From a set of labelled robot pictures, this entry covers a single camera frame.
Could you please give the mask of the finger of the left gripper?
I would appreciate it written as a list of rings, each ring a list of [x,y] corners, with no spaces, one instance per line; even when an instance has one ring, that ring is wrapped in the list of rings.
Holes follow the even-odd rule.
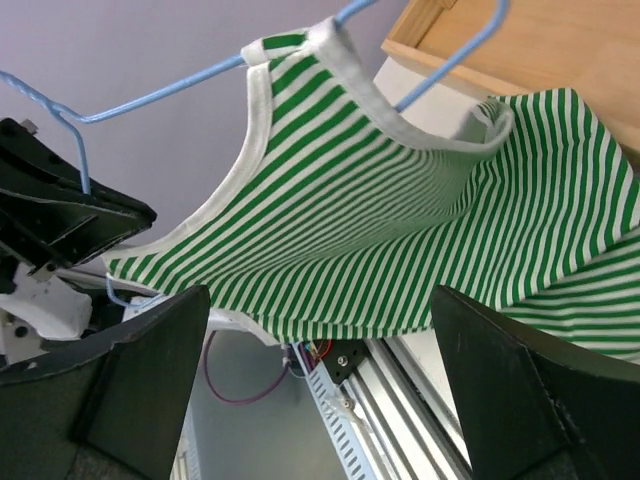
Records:
[[[151,228],[147,204],[79,171],[11,118],[1,120],[1,252],[39,270],[86,263]]]

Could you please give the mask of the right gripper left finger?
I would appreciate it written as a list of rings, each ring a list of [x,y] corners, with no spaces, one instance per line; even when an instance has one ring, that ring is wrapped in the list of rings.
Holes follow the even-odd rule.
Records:
[[[191,287],[1,371],[4,479],[167,479],[207,328]]]

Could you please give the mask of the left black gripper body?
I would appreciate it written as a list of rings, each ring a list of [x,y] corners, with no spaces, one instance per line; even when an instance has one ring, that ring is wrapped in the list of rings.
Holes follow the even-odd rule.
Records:
[[[20,238],[1,216],[1,363],[43,354],[41,344],[75,341],[89,326],[91,298],[54,275],[30,268],[13,245]]]

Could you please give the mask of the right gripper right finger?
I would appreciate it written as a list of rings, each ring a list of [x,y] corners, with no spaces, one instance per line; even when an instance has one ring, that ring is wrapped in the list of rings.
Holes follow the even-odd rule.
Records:
[[[446,286],[432,323],[475,479],[636,479],[639,367]]]

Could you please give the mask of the green white striped tank top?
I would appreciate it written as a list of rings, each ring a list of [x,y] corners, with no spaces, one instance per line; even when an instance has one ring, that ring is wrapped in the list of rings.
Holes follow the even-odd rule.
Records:
[[[171,233],[103,257],[114,279],[284,342],[411,334],[448,286],[577,346],[639,358],[639,183],[571,89],[490,98],[450,138],[407,122],[324,20],[242,51],[229,174]]]

